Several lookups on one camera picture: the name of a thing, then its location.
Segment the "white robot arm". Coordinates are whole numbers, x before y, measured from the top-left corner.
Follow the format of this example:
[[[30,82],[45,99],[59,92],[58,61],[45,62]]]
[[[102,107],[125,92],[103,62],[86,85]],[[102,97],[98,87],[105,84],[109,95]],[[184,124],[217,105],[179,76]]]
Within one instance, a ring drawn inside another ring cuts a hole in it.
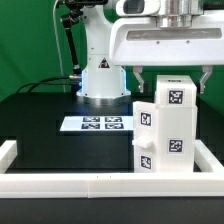
[[[130,96],[124,68],[141,77],[145,66],[200,66],[198,90],[215,65],[224,65],[224,1],[65,0],[71,24],[83,21],[87,66],[79,98],[98,104]]]

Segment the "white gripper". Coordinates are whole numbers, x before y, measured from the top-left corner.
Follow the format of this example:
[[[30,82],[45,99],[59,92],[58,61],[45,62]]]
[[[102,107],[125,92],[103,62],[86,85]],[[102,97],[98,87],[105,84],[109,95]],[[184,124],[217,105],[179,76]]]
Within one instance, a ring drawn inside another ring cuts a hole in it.
[[[203,66],[203,94],[212,65],[224,65],[224,15],[197,16],[191,27],[172,29],[158,28],[153,17],[119,19],[112,26],[109,58],[115,65],[134,66],[141,93],[141,66]]]

